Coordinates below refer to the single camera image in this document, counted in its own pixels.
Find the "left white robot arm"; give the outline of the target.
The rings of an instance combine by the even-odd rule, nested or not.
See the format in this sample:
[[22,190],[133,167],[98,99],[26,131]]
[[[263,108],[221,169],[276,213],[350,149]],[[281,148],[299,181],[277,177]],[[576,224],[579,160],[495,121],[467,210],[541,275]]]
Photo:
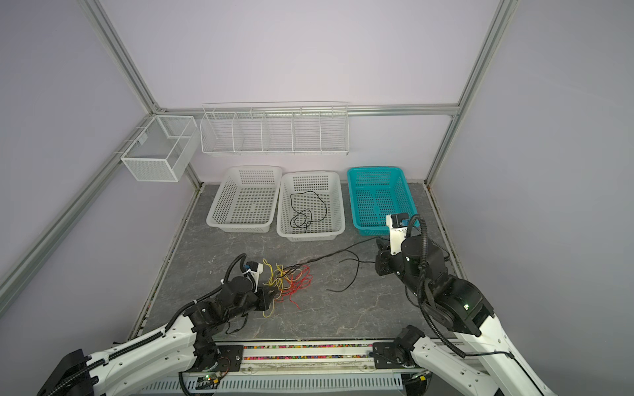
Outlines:
[[236,318],[266,311],[277,294],[249,277],[225,281],[184,305],[167,324],[143,336],[89,355],[64,356],[41,387],[41,395],[130,395],[165,377],[218,366],[214,336]]

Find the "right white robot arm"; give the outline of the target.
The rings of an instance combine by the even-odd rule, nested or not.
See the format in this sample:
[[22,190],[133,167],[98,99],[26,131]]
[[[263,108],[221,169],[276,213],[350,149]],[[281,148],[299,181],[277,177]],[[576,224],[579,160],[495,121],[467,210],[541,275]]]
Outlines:
[[376,244],[377,274],[394,275],[403,283],[432,332],[405,327],[385,360],[427,369],[465,395],[553,393],[480,290],[449,272],[440,247],[423,235],[405,234]]

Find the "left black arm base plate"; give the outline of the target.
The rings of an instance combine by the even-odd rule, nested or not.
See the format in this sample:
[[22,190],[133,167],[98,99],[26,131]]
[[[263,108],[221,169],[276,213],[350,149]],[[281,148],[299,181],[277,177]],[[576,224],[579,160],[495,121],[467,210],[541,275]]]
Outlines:
[[239,371],[244,355],[241,344],[215,345],[194,352],[196,360],[188,372]]

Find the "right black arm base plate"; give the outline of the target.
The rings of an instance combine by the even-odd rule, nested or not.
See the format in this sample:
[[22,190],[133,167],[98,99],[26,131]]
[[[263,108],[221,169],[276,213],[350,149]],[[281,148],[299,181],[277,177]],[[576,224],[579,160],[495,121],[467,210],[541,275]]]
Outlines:
[[371,346],[370,357],[376,369],[413,369],[419,365],[412,355],[413,348],[396,342],[378,342]]

